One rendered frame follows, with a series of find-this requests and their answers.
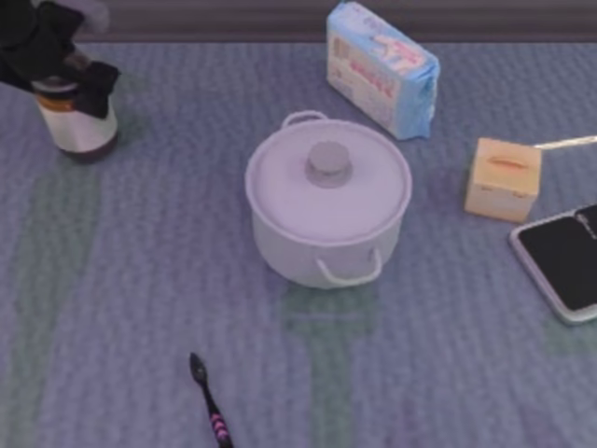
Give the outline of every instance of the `black screen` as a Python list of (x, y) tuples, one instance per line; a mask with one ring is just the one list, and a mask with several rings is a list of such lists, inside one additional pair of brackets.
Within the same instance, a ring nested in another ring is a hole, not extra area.
[[(591, 227), (597, 233), (597, 226)], [(520, 241), (570, 311), (597, 303), (597, 240), (580, 220), (563, 217), (541, 224), (522, 231)]]

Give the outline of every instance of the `orange box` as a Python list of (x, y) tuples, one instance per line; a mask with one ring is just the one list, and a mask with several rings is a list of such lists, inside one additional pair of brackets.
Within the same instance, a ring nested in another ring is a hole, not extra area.
[(484, 217), (524, 222), (539, 195), (542, 155), (537, 147), (480, 138), (465, 210)]

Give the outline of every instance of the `white pot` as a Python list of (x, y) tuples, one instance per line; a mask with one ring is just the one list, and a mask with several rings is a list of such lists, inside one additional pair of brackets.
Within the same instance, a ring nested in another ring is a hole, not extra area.
[(371, 282), (394, 252), (411, 184), (406, 160), (381, 134), (321, 112), (291, 114), (246, 171), (259, 252), (305, 287)]

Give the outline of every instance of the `black spoon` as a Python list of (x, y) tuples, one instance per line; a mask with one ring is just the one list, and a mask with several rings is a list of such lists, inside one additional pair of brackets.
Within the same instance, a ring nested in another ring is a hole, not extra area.
[(194, 353), (190, 354), (188, 362), (193, 380), (195, 380), (195, 383), (197, 383), (203, 391), (205, 403), (207, 404), (207, 412), (209, 413), (209, 420), (212, 424), (212, 429), (214, 430), (215, 439), (217, 440), (217, 446), (219, 448), (234, 448), (224, 417), (222, 417), (222, 414), (212, 397), (212, 393), (209, 390), (205, 364), (201, 361), (201, 358)]

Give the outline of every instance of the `small cardboard box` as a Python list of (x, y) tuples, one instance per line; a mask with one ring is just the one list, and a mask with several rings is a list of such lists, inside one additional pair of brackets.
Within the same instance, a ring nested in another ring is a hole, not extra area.
[(468, 182), (469, 213), (524, 222), (541, 184), (542, 150), (480, 138)]
[(398, 140), (429, 137), (439, 60), (356, 2), (327, 18), (327, 82)]

